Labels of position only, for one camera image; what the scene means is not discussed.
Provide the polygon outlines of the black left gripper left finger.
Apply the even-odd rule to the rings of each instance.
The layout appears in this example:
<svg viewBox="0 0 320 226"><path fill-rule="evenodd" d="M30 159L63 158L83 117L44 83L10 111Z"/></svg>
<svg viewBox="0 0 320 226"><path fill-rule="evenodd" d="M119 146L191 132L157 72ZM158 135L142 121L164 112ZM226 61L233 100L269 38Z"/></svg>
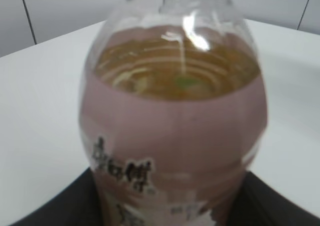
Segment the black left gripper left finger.
<svg viewBox="0 0 320 226"><path fill-rule="evenodd" d="M72 184L14 226L102 226L100 209L90 169Z"/></svg>

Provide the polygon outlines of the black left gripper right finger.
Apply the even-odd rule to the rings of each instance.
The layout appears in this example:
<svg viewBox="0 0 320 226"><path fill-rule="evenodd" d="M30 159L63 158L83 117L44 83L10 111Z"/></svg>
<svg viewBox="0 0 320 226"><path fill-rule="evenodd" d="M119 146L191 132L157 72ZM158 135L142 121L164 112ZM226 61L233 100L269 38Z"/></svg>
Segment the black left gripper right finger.
<svg viewBox="0 0 320 226"><path fill-rule="evenodd" d="M287 200L249 172L226 224L228 226L319 226L320 219Z"/></svg>

